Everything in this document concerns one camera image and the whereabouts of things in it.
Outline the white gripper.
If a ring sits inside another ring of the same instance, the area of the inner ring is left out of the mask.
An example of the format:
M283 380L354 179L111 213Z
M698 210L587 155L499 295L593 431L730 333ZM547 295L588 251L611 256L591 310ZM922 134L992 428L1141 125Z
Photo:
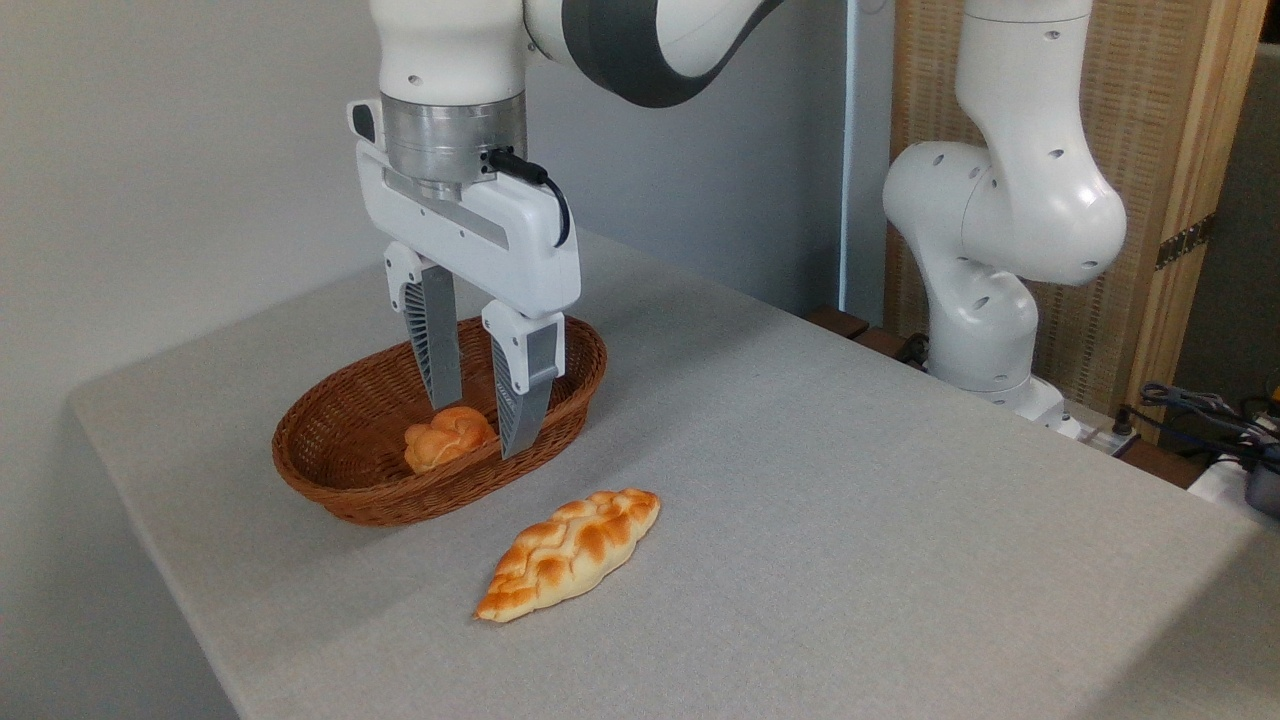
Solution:
M404 319L434 409L463 397L452 273L498 299L483 309L483 324L492 337L502 456L513 457L536 441L552 386L566 373L564 315L557 311L579 300L581 277L576 232L562 234L564 205L507 174L462 188L458 201L436 199L392 168L379 100L351 102L347 111L360 136L367 214L397 240L384 252L390 304Z

